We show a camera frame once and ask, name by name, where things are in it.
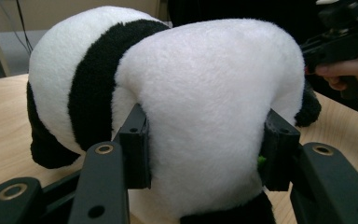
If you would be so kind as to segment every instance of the wooden table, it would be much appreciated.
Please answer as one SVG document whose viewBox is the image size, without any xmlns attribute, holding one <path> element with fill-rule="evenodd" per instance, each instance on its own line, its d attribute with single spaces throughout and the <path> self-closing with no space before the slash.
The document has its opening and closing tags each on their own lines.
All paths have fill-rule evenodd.
<svg viewBox="0 0 358 224">
<path fill-rule="evenodd" d="M 27 75 L 0 79 L 0 184 L 14 177 L 32 176 L 46 186 L 81 167 L 47 170 L 31 159 L 31 127 L 26 110 Z M 321 142 L 338 148 L 358 171 L 358 113 L 322 95 L 318 121 L 302 128 L 300 143 Z M 288 192 L 269 192 L 277 223 L 296 223 Z M 131 223 L 140 223 L 131 217 Z"/>
</svg>

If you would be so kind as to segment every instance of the black mechanical device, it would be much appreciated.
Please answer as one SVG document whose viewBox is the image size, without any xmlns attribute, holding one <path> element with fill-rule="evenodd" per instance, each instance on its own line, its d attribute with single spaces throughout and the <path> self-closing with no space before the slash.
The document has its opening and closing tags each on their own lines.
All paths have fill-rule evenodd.
<svg viewBox="0 0 358 224">
<path fill-rule="evenodd" d="M 0 185 L 0 224 L 130 223 L 128 189 L 151 187 L 148 124 L 139 105 L 113 142 L 89 148 L 81 171 L 45 188 L 31 177 Z M 335 148 L 308 143 L 271 110 L 259 167 L 269 190 L 288 191 L 299 224 L 358 224 L 358 173 Z"/>
<path fill-rule="evenodd" d="M 324 8 L 319 17 L 329 30 L 301 45 L 310 73 L 314 72 L 317 64 L 336 63 L 358 57 L 358 1 L 337 1 Z M 352 76 L 341 78 L 348 84 L 348 88 L 341 92 L 341 97 L 357 98 L 357 79 Z"/>
</svg>

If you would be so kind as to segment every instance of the metal ring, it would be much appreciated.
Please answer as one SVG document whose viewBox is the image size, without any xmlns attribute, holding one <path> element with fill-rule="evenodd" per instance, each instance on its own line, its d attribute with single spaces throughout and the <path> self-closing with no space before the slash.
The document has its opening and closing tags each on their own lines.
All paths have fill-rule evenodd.
<svg viewBox="0 0 358 224">
<path fill-rule="evenodd" d="M 317 152 L 321 155 L 324 155 L 324 156 L 333 156 L 333 154 L 334 154 L 334 151 L 331 148 L 325 147 L 325 146 L 314 146 L 314 147 L 312 147 L 312 149 L 315 152 Z"/>
<path fill-rule="evenodd" d="M 101 154 L 101 155 L 107 154 L 111 151 L 113 151 L 113 146 L 111 146 L 111 145 L 102 145 L 102 146 L 95 148 L 95 152 L 98 154 Z"/>
<path fill-rule="evenodd" d="M 9 193 L 9 191 L 11 189 L 14 188 L 19 188 L 18 191 L 14 192 L 14 193 Z M 2 201 L 8 201 L 8 200 L 12 200 L 14 198 L 19 197 L 20 195 L 23 194 L 23 192 L 25 192 L 27 190 L 28 186 L 26 184 L 23 183 L 19 183 L 19 184 L 14 184 L 14 185 L 10 185 L 8 187 L 6 187 L 5 189 L 2 189 L 0 192 L 0 200 Z"/>
</svg>

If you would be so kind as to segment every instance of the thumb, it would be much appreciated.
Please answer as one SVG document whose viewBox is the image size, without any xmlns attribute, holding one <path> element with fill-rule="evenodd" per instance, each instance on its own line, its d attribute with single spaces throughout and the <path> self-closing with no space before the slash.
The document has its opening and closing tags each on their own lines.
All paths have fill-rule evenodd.
<svg viewBox="0 0 358 224">
<path fill-rule="evenodd" d="M 315 72 L 322 77 L 358 76 L 358 60 L 320 64 Z"/>
</svg>

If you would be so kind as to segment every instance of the panda plush toy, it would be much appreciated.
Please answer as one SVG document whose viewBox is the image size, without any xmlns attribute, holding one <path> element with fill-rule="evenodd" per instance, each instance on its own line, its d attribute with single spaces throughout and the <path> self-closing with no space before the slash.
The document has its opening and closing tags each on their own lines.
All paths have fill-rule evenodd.
<svg viewBox="0 0 358 224">
<path fill-rule="evenodd" d="M 32 53 L 27 100 L 32 156 L 50 169 L 113 139 L 140 104 L 152 184 L 130 190 L 130 206 L 153 224 L 274 223 L 257 172 L 268 112 L 297 126 L 320 112 L 299 46 L 276 25 L 237 19 L 170 29 L 122 7 L 52 27 Z"/>
</svg>

